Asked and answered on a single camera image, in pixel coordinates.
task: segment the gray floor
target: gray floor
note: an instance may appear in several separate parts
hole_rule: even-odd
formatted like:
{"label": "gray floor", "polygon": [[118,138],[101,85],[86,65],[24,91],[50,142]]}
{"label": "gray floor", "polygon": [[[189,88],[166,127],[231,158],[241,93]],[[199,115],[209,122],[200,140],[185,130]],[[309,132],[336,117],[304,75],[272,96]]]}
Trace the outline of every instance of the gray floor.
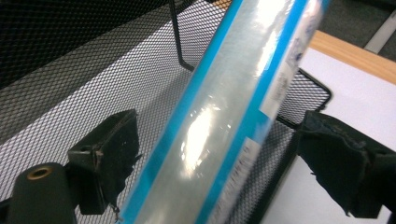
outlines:
{"label": "gray floor", "polygon": [[[381,0],[332,0],[319,30],[364,48],[396,9],[392,1],[396,4],[395,0],[389,0],[388,4],[383,4]],[[379,55],[396,62],[396,33]]]}

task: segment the black mesh basket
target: black mesh basket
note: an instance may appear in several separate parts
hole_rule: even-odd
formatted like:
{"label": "black mesh basket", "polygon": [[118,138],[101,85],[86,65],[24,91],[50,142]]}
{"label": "black mesh basket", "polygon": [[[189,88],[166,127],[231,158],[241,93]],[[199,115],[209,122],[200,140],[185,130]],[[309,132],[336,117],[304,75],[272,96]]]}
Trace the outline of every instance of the black mesh basket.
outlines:
{"label": "black mesh basket", "polygon": [[[67,150],[96,125],[135,108],[143,158],[122,206],[230,2],[0,2],[0,201],[20,172],[65,164]],[[330,97],[307,73],[296,74],[229,222],[261,218],[295,155],[293,129]],[[78,223],[114,222],[111,209],[76,212]]]}

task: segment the blue stripe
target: blue stripe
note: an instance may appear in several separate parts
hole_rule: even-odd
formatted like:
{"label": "blue stripe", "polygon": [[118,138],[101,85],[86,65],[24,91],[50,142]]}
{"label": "blue stripe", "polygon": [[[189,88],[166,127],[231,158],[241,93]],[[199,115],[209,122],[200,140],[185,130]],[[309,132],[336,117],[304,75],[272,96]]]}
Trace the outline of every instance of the blue stripe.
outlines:
{"label": "blue stripe", "polygon": [[329,7],[330,4],[330,0],[322,0],[321,1],[321,5],[320,5],[320,9],[322,10],[322,13],[324,13],[327,8]]}
{"label": "blue stripe", "polygon": [[161,167],[163,166],[163,161],[165,160],[165,157],[177,136],[180,126],[184,118],[187,116],[192,101],[194,100],[205,79],[207,70],[218,53],[221,43],[226,36],[233,19],[235,18],[236,13],[241,6],[241,3],[242,0],[233,0],[233,3],[230,5],[226,15],[224,16],[224,19],[222,20],[210,45],[208,46],[203,59],[196,68],[190,84],[185,90],[172,117],[168,121],[168,124],[163,131],[162,138],[151,153],[148,163],[140,175],[140,178],[134,184],[134,190],[132,190],[128,195],[128,199],[125,201],[125,204],[120,212],[120,216],[123,218],[125,223],[134,223],[136,220],[138,213],[146,200],[146,197],[149,195],[151,186]]}
{"label": "blue stripe", "polygon": [[257,89],[253,95],[253,98],[250,101],[250,104],[247,108],[247,112],[242,119],[242,122],[238,128],[238,131],[233,139],[233,142],[230,146],[230,150],[226,155],[223,164],[221,165],[219,172],[216,176],[216,179],[206,197],[206,200],[202,206],[201,212],[196,219],[195,223],[206,223],[209,215],[211,214],[218,198],[221,193],[223,185],[226,183],[227,178],[233,168],[235,160],[239,154],[240,148],[242,147],[246,137],[254,137],[258,140],[263,140],[264,137],[268,134],[270,123],[272,122],[267,118],[267,120],[263,120],[262,122],[262,136],[257,136],[256,125],[257,120],[255,120],[255,116],[258,113],[258,109],[260,108],[260,104],[262,103],[262,99],[268,91],[269,85],[275,76],[276,70],[281,63],[281,59],[283,55],[286,53],[288,44],[292,38],[294,30],[297,26],[298,21],[300,20],[304,8],[306,6],[307,0],[297,0],[293,5],[290,15],[287,18],[285,23],[285,27],[282,31],[282,34],[278,40],[278,45],[276,47],[276,51],[274,52],[272,61],[269,62],[268,70],[264,70],[262,73],[262,78],[257,86]]}

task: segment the printed label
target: printed label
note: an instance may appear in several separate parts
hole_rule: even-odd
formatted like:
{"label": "printed label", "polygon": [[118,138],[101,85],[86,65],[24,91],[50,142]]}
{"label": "printed label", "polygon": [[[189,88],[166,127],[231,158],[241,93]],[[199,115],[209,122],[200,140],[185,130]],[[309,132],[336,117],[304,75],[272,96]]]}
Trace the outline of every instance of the printed label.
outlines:
{"label": "printed label", "polygon": [[248,174],[259,156],[261,145],[246,138],[238,159],[233,166],[233,171],[227,179],[216,207],[208,223],[224,223],[236,202],[244,183],[248,179]]}
{"label": "printed label", "polygon": [[304,55],[309,40],[318,27],[318,22],[322,17],[320,7],[320,1],[309,1],[292,37],[291,44],[288,46],[285,58],[276,71],[270,89],[264,96],[260,111],[270,119],[276,118],[277,111],[286,97],[287,89],[297,72],[298,64]]}

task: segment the clear plastic film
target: clear plastic film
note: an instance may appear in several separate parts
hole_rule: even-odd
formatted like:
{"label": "clear plastic film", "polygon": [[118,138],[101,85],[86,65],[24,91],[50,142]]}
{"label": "clear plastic film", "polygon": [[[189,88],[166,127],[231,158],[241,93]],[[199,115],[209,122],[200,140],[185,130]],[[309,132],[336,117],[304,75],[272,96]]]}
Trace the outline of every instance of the clear plastic film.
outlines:
{"label": "clear plastic film", "polygon": [[319,0],[233,1],[121,211],[125,223],[226,220],[322,10]]}

